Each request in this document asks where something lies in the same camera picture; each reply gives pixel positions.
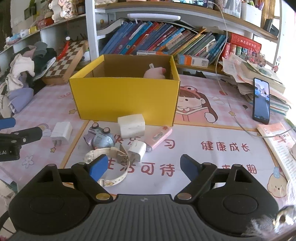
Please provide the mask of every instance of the curtain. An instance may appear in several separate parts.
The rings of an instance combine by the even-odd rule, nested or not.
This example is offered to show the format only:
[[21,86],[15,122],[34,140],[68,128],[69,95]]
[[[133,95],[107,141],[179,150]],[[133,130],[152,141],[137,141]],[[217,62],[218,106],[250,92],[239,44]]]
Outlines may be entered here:
[[264,27],[266,19],[274,18],[274,7],[276,0],[265,0],[264,8],[262,9],[261,27]]

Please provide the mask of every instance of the cartoon girl's hair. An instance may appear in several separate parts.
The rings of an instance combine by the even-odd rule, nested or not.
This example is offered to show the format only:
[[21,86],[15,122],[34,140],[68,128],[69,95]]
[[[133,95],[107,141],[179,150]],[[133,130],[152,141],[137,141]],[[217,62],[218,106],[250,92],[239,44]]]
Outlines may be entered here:
[[196,98],[196,99],[203,98],[205,100],[205,103],[202,104],[202,107],[207,107],[209,109],[209,112],[215,117],[215,121],[217,121],[218,116],[217,116],[216,112],[213,110],[213,108],[211,107],[211,104],[210,104],[209,100],[207,99],[207,97],[200,92],[190,91],[190,90],[196,90],[196,89],[193,87],[191,87],[191,88],[189,88],[189,87],[190,86],[185,86],[185,87],[181,86],[180,90],[179,90],[179,96],[180,97],[187,97],[187,98]]

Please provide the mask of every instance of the metal screw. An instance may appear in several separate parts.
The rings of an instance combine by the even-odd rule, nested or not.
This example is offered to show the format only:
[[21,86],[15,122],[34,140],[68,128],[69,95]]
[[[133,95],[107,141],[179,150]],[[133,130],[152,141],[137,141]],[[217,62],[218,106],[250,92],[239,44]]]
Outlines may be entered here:
[[177,195],[177,198],[180,200],[189,200],[192,198],[192,196],[189,193],[183,192],[183,193],[179,193]]
[[106,201],[110,198],[111,196],[108,193],[99,193],[96,195],[96,199],[101,200],[101,201]]

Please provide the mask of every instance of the pile of clothes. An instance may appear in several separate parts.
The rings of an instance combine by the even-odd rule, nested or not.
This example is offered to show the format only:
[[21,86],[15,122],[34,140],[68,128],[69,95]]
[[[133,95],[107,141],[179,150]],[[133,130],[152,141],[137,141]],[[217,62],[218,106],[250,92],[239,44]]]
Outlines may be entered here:
[[19,113],[33,98],[34,83],[56,60],[57,53],[41,41],[14,54],[0,77],[0,118]]

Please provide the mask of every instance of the gray ribbed panel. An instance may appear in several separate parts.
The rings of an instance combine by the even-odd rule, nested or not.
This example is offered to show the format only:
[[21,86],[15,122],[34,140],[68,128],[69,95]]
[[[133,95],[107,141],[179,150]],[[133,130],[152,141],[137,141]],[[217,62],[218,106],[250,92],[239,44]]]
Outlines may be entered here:
[[17,232],[9,241],[261,241],[220,234],[206,226],[190,205],[176,204],[170,195],[119,195],[97,205],[76,228],[52,236]]

